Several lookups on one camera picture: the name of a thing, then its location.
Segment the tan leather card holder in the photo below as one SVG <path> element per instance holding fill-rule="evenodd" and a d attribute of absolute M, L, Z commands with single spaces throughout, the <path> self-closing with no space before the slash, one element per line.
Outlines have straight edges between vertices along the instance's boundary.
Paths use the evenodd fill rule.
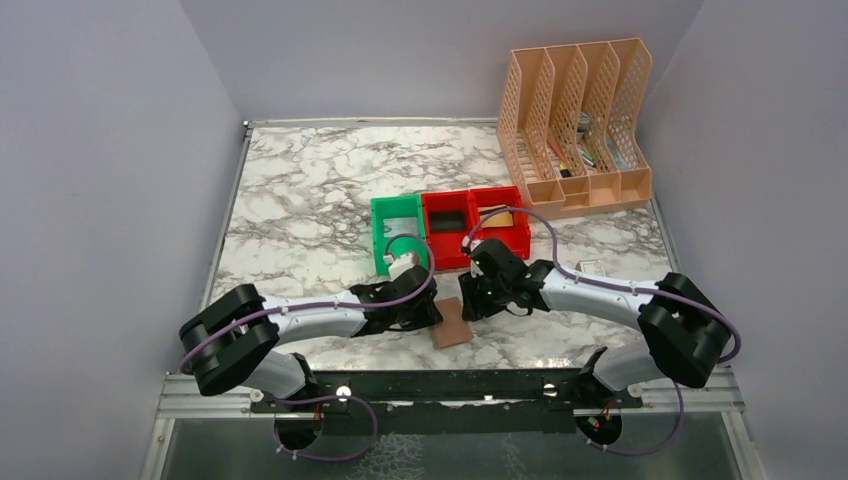
<path fill-rule="evenodd" d="M 435 302 L 441 321 L 431 327 L 431 339 L 436 349 L 442 350 L 468 343 L 473 338 L 472 329 L 463 319 L 463 305 L 458 297 Z"/>

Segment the red plastic bin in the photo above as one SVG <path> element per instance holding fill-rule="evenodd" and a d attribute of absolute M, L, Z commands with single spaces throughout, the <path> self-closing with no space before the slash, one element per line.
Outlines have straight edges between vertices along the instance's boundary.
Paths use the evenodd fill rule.
<path fill-rule="evenodd" d="M 435 255 L 436 269 L 467 267 L 469 259 L 461 248 L 473 217 L 469 191 L 423 193 L 421 202 L 427 242 Z"/>
<path fill-rule="evenodd" d="M 523 200 L 516 186 L 485 187 L 470 190 L 477 220 L 507 207 L 522 207 Z M 475 240 L 496 238 L 523 260 L 530 256 L 531 232 L 527 215 L 505 211 L 484 221 L 474 235 Z"/>

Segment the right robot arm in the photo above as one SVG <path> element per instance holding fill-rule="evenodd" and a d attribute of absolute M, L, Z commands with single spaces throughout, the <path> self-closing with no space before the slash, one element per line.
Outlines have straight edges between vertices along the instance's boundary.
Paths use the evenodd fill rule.
<path fill-rule="evenodd" d="M 728 361 L 736 331 L 689 280 L 668 273 L 656 282 L 625 281 L 565 268 L 553 260 L 526 264 L 501 241 L 467 249 L 470 270 L 459 276 L 462 316 L 478 321 L 516 306 L 532 314 L 576 312 L 641 334 L 630 344 L 597 349 L 577 375 L 575 396 L 600 407 L 630 385 L 668 378 L 706 385 Z"/>

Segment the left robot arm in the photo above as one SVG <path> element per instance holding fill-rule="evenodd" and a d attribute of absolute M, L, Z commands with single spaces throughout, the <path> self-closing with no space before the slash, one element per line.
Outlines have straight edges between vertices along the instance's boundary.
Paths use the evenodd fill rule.
<path fill-rule="evenodd" d="M 242 284 L 179 329 L 185 353 L 178 370 L 194 376 L 203 396 L 244 386 L 302 410 L 321 388 L 303 355 L 281 354 L 276 347 L 428 328 L 441 320 L 436 293 L 432 272 L 422 266 L 324 297 L 272 299 Z"/>

